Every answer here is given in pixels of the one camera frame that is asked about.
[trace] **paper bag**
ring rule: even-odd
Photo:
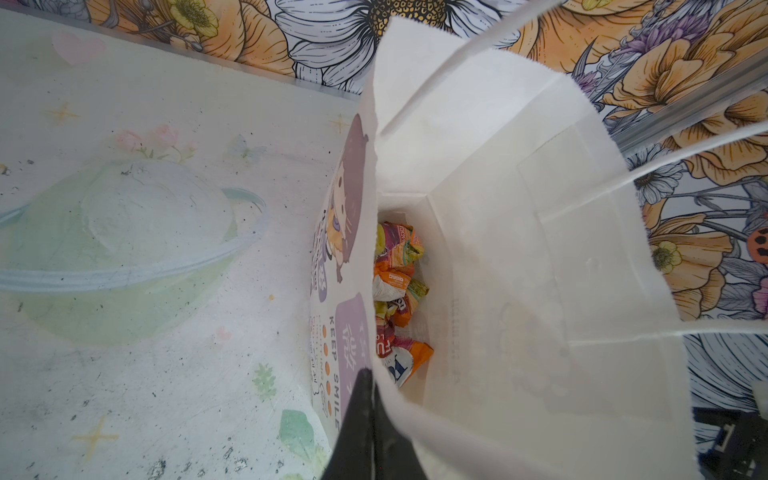
[[[462,45],[392,18],[317,223],[313,401],[331,442],[370,367],[396,427],[471,478],[695,478],[683,349],[660,334],[679,320],[634,188],[558,215],[626,172],[578,86],[487,50],[381,134]],[[374,351],[390,215],[426,248],[411,322],[435,350],[400,390]]]

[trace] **cartoon character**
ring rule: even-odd
[[[333,179],[326,215],[326,253],[336,258],[336,281],[341,283],[341,267],[349,262],[357,236],[362,204],[362,173],[366,164],[368,135],[362,132],[360,116],[355,115],[346,137],[336,178]]]

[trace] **white rope handle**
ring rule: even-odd
[[[429,75],[426,81],[419,86],[413,95],[411,95],[411,98],[408,99],[406,104],[404,104],[395,116],[392,117],[392,120],[382,128],[380,135],[386,138],[400,129],[402,124],[422,101],[435,91],[435,89],[465,61],[474,57],[481,51],[492,48],[512,32],[525,27],[525,24],[561,3],[562,0],[528,0],[525,5],[517,8],[514,12],[507,15],[506,18],[496,22],[488,30],[462,45],[461,48],[454,51],[450,57],[446,58],[437,70]]]
[[[570,202],[564,207],[556,207],[555,209],[545,210],[540,215],[541,221],[547,222],[549,220],[562,217],[563,215],[590,203],[592,200],[604,194],[609,194],[610,192],[621,188],[624,185],[630,184],[636,179],[644,175],[648,175],[649,173],[666,165],[676,164],[677,162],[682,161],[684,158],[688,158],[691,155],[729,144],[732,141],[737,141],[746,137],[751,137],[752,135],[761,134],[764,131],[768,131],[768,121],[761,121],[756,124],[751,124],[748,127],[737,128],[736,130],[730,131],[726,134],[715,135],[714,137],[707,138],[706,140],[697,142],[689,147],[685,147],[674,151],[671,154],[664,155],[662,158],[650,161],[645,165],[641,165],[634,170],[628,171],[626,174],[614,177],[602,185],[598,185],[595,188],[587,190],[576,200]]]

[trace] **white flower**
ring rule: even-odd
[[[298,78],[359,93],[391,15],[470,38],[523,3],[497,1],[499,9],[480,0],[276,0],[275,22],[299,39],[290,51]]]
[[[630,170],[634,170],[652,161],[656,156],[663,157],[670,152],[670,149],[663,148],[660,144],[655,144],[653,147],[645,149],[645,151],[628,157],[627,167]],[[634,186],[637,189],[637,201],[640,202],[640,205],[653,205],[669,197],[680,183],[678,181],[683,177],[684,171],[685,167],[680,162],[679,164],[666,165],[636,179]]]

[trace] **flower center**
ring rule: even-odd
[[[426,23],[431,27],[445,25],[445,0],[380,0],[372,3],[371,29],[381,38],[389,17],[400,15]]]
[[[657,179],[656,172],[651,172],[647,175],[643,175],[642,177],[635,179],[634,186],[635,188],[640,190],[642,187],[645,187],[646,185],[653,183],[653,181],[656,179]]]
[[[190,22],[198,27],[210,27],[208,15],[205,15],[204,4],[193,0],[179,0],[176,2],[176,8]]]

